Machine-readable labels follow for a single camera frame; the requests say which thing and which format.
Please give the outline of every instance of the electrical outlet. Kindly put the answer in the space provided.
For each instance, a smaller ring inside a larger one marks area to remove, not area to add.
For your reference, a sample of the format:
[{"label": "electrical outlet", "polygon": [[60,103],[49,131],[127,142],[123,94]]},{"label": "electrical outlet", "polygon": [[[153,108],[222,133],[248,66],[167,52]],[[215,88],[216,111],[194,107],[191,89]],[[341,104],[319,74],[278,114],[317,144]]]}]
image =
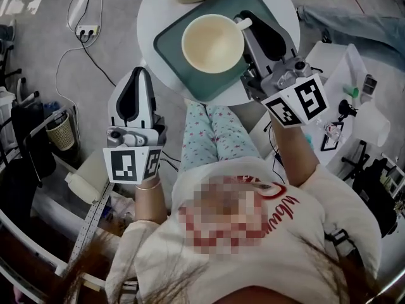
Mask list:
[{"label": "electrical outlet", "polygon": [[80,37],[80,33],[84,30],[84,34],[82,35],[82,37],[88,36],[89,32],[92,30],[93,33],[91,34],[91,36],[96,36],[99,33],[99,28],[100,26],[97,25],[80,25],[77,26],[76,35]]}]

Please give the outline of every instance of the gray floor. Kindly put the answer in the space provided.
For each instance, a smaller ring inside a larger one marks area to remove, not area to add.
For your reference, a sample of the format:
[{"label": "gray floor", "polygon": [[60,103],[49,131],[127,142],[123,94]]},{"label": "gray floor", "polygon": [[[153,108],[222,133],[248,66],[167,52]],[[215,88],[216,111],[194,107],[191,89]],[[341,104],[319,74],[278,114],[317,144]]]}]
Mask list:
[{"label": "gray floor", "polygon": [[[98,41],[89,52],[105,69],[114,82],[118,82],[127,72],[139,64],[142,56],[137,45],[136,19],[142,0],[103,0],[103,27]],[[354,0],[292,0],[300,4],[340,7],[359,12]],[[56,67],[62,54],[71,48],[79,47],[73,33],[66,26],[66,13],[70,0],[0,0],[0,22],[8,23],[12,16],[18,22],[15,51],[11,57],[11,67],[23,68],[30,90],[38,90],[44,101],[59,100],[55,92]],[[395,0],[359,0],[368,14],[401,16],[403,5]],[[98,22],[99,0],[91,0],[87,12],[87,23]],[[306,56],[319,33],[301,24],[300,53]],[[366,66],[376,68],[373,73],[379,85],[377,105],[392,123],[392,130],[386,145],[373,150],[386,152],[391,158],[398,156],[401,167],[405,164],[405,76],[384,64],[366,60]],[[153,78],[158,113],[166,117],[169,125],[166,151],[180,158],[182,135],[185,122],[185,104],[180,96]],[[90,62],[83,51],[71,51],[63,59],[58,74],[58,87],[62,94],[73,99],[80,111],[80,131],[82,153],[88,156],[92,150],[106,145],[108,125],[107,102],[113,86]],[[250,103],[233,107],[249,130],[264,113],[264,109]],[[341,153],[354,153],[354,141],[347,143]],[[342,172],[338,157],[331,163],[335,172]],[[170,194],[176,179],[176,172],[162,163],[161,176],[165,192]]]}]

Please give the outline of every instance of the white mug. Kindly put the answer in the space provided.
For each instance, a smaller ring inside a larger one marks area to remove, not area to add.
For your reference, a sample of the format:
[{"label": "white mug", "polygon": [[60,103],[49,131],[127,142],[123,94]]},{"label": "white mug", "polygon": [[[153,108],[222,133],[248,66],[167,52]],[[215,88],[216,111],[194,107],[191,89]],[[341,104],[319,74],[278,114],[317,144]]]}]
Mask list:
[{"label": "white mug", "polygon": [[204,15],[184,30],[182,50],[185,59],[197,70],[221,73],[233,68],[243,55],[242,30],[252,25],[246,18],[235,23],[222,15]]}]

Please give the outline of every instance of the metal bar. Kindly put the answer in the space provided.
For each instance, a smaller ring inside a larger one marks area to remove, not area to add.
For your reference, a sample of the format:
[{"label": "metal bar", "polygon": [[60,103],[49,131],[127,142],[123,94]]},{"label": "metal bar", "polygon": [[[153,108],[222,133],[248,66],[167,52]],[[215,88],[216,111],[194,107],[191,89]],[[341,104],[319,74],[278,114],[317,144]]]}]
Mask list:
[{"label": "metal bar", "polygon": [[72,296],[72,299],[70,300],[70,304],[77,304],[78,303],[78,294],[80,292],[80,286],[75,290],[75,292],[74,292],[74,294]]},{"label": "metal bar", "polygon": [[[386,291],[388,291],[388,289],[390,289],[399,279],[401,279],[402,276],[405,276],[405,268],[403,268],[403,269],[401,270],[401,272],[400,272],[399,274],[397,274],[397,275],[393,278],[393,280],[391,280],[391,281],[381,290],[381,292],[379,292],[379,293],[376,295],[376,297],[379,297],[381,294],[384,294]],[[370,299],[366,302],[366,304],[371,303],[371,302],[374,300],[374,298],[376,298],[376,297],[370,298]]]},{"label": "metal bar", "polygon": [[[397,166],[397,164],[394,161],[392,161],[385,153],[381,153],[381,156],[383,158],[386,158],[388,160],[388,163],[391,164],[392,166]],[[399,174],[401,176],[403,176],[403,177],[405,176],[405,173],[398,166],[397,166],[396,170],[399,172]]]},{"label": "metal bar", "polygon": [[101,218],[101,214],[103,213],[104,207],[106,206],[107,200],[113,188],[114,184],[108,182],[102,198],[90,207],[90,210],[84,220],[84,224],[77,237],[75,247],[73,248],[72,254],[70,255],[69,264],[74,262],[79,256],[82,249],[91,242],[94,234],[97,231],[97,226]]},{"label": "metal bar", "polygon": [[34,302],[44,303],[46,295],[17,274],[3,258],[0,258],[0,274]]},{"label": "metal bar", "polygon": [[405,297],[405,289],[402,291],[402,293],[398,296],[396,303],[400,303],[401,300]]},{"label": "metal bar", "polygon": [[[52,253],[46,251],[43,247],[39,246],[37,243],[31,240],[14,223],[12,223],[12,221],[3,213],[2,210],[0,210],[0,222],[2,222],[5,228],[7,228],[7,230],[9,230],[10,233],[12,233],[12,235],[17,238],[17,240],[21,241],[22,244],[37,253],[46,262],[56,266],[56,275],[60,276],[65,271],[68,266],[66,262],[55,257]],[[100,278],[96,278],[93,275],[84,274],[83,279],[100,288],[104,288],[105,281]]]},{"label": "metal bar", "polygon": [[23,140],[23,145],[25,148],[25,151],[28,153],[32,167],[34,168],[35,174],[37,176],[38,184],[40,187],[42,187],[41,184],[41,178],[39,177],[37,168],[35,167],[34,160],[32,159],[31,152],[28,147],[28,142],[31,141],[31,138],[33,138],[38,132],[40,132],[47,124],[52,122],[59,114],[63,113],[66,110],[66,106],[61,107],[60,109],[54,111],[50,116],[48,116],[41,124],[39,124],[36,128],[31,130],[30,134]]},{"label": "metal bar", "polygon": [[7,119],[4,123],[2,123],[0,125],[0,131],[5,128],[5,126],[7,126],[7,124],[11,123],[11,117],[9,117],[9,119]]}]

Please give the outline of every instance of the bracelet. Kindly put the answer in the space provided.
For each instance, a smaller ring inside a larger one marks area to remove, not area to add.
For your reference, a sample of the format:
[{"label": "bracelet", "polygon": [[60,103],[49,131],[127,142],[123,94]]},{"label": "bracelet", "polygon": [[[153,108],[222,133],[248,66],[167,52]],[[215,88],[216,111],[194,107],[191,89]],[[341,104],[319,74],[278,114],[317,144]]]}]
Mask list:
[{"label": "bracelet", "polygon": [[161,184],[161,180],[159,180],[159,182],[158,182],[156,185],[154,185],[153,187],[150,187],[150,188],[141,188],[141,187],[138,187],[138,185],[135,185],[135,188],[136,188],[136,189],[139,189],[139,190],[147,191],[147,190],[155,189],[155,188],[158,187],[160,184]]}]

